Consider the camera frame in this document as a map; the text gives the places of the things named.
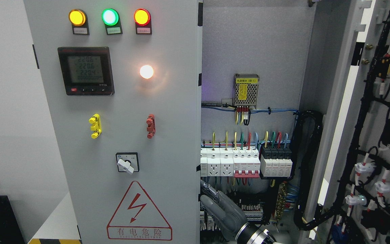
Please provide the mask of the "grey gloved robot hand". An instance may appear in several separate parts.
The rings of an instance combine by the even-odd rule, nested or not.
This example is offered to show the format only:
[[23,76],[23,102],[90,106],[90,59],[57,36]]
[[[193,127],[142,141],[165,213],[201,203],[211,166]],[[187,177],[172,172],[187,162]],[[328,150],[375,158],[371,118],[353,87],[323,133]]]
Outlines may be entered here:
[[243,210],[226,194],[215,190],[210,184],[200,181],[203,194],[200,196],[202,206],[215,221],[226,240],[236,240],[240,229],[248,223]]

